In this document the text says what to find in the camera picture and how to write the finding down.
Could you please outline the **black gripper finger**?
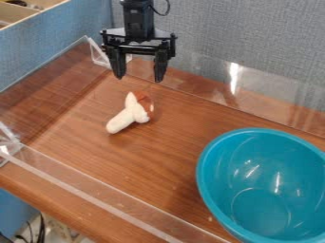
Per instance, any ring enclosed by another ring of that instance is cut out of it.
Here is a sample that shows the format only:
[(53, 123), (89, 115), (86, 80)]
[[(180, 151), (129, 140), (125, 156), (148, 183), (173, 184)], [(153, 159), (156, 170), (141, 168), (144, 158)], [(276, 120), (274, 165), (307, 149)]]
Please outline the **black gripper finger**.
[(119, 47), (107, 46), (105, 53), (109, 59), (112, 73), (116, 79), (121, 79), (125, 75), (125, 53)]
[(155, 73), (156, 83), (159, 83), (163, 80), (163, 75), (167, 69), (168, 60), (169, 60), (169, 50), (159, 49), (155, 53), (155, 59), (153, 59), (153, 73)]

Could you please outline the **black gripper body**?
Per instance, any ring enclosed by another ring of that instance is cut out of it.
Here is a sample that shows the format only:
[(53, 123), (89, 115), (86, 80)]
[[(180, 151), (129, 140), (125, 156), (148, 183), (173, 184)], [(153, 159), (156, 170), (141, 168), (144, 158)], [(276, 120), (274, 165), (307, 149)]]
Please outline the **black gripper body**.
[(177, 37), (172, 32), (155, 28), (147, 37), (135, 37), (125, 34), (124, 28), (104, 28), (100, 30), (100, 35), (101, 49), (108, 58), (113, 58), (120, 53), (153, 55), (163, 48), (168, 59), (175, 56)]

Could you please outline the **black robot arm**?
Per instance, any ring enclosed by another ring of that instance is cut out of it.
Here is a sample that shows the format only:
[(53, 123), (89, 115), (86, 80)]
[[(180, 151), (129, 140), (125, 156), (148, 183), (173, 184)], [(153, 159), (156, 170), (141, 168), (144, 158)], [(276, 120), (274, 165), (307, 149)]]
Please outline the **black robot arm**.
[(153, 8), (153, 0), (119, 0), (123, 7), (123, 28), (103, 28), (101, 50), (112, 67), (113, 76), (121, 79), (125, 75), (125, 56), (128, 54), (153, 57), (155, 82), (163, 80), (168, 60), (175, 56), (176, 36), (155, 28), (153, 14), (165, 16)]

